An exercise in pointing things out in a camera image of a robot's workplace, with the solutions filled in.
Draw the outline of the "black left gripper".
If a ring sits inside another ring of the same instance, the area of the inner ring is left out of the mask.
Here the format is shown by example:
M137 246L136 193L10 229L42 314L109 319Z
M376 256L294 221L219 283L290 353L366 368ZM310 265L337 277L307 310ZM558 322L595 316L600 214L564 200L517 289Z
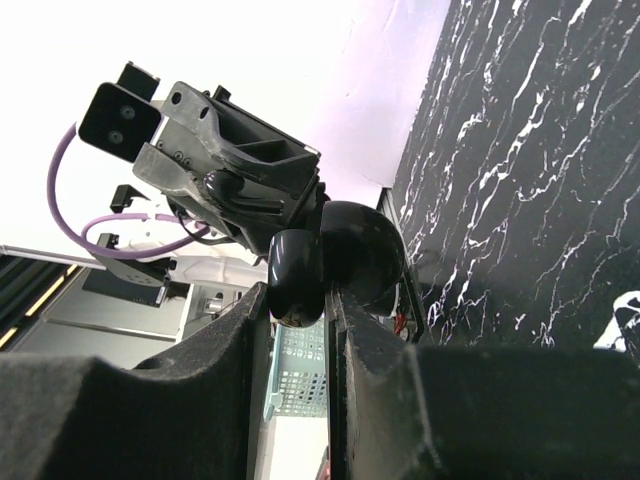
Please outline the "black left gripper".
M255 255L266 255L273 235L313 225L325 200L319 155L305 143L235 105L222 86L210 95L177 82L162 106L163 151L148 143L134 175ZM280 200L279 216L232 209L214 199L203 177L226 169L244 178L240 195Z

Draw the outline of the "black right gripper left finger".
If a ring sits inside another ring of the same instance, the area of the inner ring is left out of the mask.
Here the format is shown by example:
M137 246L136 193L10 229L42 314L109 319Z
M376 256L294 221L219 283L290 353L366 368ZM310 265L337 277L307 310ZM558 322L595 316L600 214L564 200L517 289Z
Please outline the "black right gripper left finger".
M5 479L250 479L269 376L267 287L132 369L1 358Z

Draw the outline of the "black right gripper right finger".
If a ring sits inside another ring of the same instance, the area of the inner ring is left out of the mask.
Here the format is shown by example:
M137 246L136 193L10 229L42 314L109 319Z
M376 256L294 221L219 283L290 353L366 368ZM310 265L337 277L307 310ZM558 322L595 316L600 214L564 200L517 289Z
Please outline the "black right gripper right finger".
M325 300L334 479L635 479L639 370L606 350L406 343Z

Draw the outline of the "black round earbud case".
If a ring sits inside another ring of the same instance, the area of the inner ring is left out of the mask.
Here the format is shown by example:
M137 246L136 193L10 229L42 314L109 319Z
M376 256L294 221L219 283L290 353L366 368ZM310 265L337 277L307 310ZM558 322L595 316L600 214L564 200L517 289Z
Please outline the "black round earbud case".
M390 316L405 268L401 235L379 211L327 201L319 229L275 234L268 254L267 302L278 323L307 328L321 317L325 293L349 290L364 310Z

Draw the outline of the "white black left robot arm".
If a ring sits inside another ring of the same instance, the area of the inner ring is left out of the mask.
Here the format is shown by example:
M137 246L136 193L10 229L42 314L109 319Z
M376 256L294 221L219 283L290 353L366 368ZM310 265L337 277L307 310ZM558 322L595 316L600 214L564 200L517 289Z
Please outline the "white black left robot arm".
M273 237L315 230L325 201L320 154L237 106L230 92L178 82L160 106L151 88L101 84L81 140L130 164L155 189L125 203L125 226L95 257L138 284L248 284Z

